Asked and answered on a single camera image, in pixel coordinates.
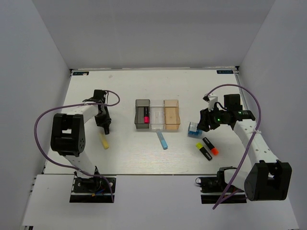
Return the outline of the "blue round jar with label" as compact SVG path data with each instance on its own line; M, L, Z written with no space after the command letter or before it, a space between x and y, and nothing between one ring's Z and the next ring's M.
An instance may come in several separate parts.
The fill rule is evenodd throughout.
M188 127L188 137L201 138L202 130L198 129L198 123L190 122Z

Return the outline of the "yellow pen tube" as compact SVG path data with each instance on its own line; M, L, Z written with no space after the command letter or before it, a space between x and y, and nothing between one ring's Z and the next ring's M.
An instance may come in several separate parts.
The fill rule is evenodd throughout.
M99 134L99 138L100 138L100 141L101 141L101 144L102 144L103 148L104 148L105 150L107 150L107 149L109 148L109 143L108 143L108 141L107 141L107 139L106 139L105 134L100 133L100 134Z

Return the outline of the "yellow cap black highlighter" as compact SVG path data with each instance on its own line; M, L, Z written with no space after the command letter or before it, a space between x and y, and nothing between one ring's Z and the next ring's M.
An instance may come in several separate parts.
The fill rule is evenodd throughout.
M206 150L206 148L201 143L197 143L196 147L208 161L211 161L213 159L212 156L209 154L209 152Z

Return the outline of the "orange cap black highlighter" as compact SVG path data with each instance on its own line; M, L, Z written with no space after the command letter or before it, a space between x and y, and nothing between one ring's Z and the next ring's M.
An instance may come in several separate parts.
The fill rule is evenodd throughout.
M213 153L213 155L219 154L218 149L209 141L207 137L204 137L202 140L205 143L205 145L210 149L210 151Z

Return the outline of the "pink cap black highlighter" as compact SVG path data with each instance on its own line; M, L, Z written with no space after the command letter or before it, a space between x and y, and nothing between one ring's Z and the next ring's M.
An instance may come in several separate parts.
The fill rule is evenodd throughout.
M148 124L150 122L150 118L149 118L149 107L144 107L144 111L143 111L143 121L145 124Z

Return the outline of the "light blue pen tube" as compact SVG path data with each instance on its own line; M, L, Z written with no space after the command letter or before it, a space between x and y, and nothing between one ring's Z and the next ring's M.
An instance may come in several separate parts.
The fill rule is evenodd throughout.
M162 134L162 131L157 129L156 130L156 134L157 134L157 136L159 138L159 141L161 143L161 146L162 146L163 150L168 149L168 145L167 145L167 142L166 142L166 140L165 140L165 138L164 138L164 136Z

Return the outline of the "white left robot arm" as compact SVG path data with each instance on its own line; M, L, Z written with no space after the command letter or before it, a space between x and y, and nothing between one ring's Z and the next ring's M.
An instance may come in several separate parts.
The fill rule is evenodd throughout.
M101 179L96 166L92 164L85 153L85 123L94 118L96 125L109 134L111 118L107 102L108 92L94 90L93 97L84 100L84 104L69 113L57 113L53 117L51 133L51 149L66 158L73 167L75 174L85 179L85 186L90 191L97 191L101 187Z

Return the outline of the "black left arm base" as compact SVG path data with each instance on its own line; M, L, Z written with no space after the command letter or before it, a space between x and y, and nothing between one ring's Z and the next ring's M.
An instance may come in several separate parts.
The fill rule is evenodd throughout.
M72 184L70 203L113 203L115 198L116 177L107 177L108 183L102 178L75 177Z

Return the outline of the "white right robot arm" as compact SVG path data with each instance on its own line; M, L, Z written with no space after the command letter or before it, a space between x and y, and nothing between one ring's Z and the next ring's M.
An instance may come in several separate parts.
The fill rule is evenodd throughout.
M245 192L250 201L285 200L292 168L281 162L270 150L261 133L256 129L256 118L250 110L244 110L239 94L224 96L224 105L218 108L218 97L204 97L208 108L200 111L198 129L208 132L220 125L228 125L241 140L251 163L246 172L237 167L222 167L214 182L220 190L237 188Z

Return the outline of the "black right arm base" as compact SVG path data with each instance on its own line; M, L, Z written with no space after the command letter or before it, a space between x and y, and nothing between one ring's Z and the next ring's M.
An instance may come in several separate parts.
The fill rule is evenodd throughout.
M215 204L227 184L224 181L224 172L229 170L236 170L235 167L223 167L217 171L216 175L197 177L195 184L201 188L201 203ZM222 202L222 204L245 204L247 198L243 191L234 194L229 199Z

